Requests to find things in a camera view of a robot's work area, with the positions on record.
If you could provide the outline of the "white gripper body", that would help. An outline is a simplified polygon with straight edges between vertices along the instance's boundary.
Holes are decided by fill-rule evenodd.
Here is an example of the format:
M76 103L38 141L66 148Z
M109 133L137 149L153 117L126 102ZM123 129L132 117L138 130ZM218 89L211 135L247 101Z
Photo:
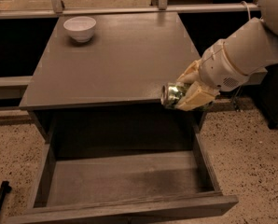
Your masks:
M202 55L199 66L201 81L220 91L233 91L249 80L249 76L235 68L227 55L225 40L219 39Z

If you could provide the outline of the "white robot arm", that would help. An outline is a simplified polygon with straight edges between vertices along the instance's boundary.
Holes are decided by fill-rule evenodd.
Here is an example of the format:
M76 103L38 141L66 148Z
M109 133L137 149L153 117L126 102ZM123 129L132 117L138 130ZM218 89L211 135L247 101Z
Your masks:
M278 0L258 0L261 17L252 18L226 39L217 40L177 79L188 84L176 107L193 110L222 91L246 83L258 69L278 64Z

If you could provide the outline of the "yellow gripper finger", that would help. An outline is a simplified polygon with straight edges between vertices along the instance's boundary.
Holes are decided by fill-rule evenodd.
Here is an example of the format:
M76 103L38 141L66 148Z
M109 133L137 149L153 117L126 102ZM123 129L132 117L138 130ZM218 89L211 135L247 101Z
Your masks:
M196 60L191 63L185 72L176 80L177 82L193 84L195 81L200 79L199 67L200 60Z
M219 94L219 90L194 81L175 107L179 110L190 111L213 102Z

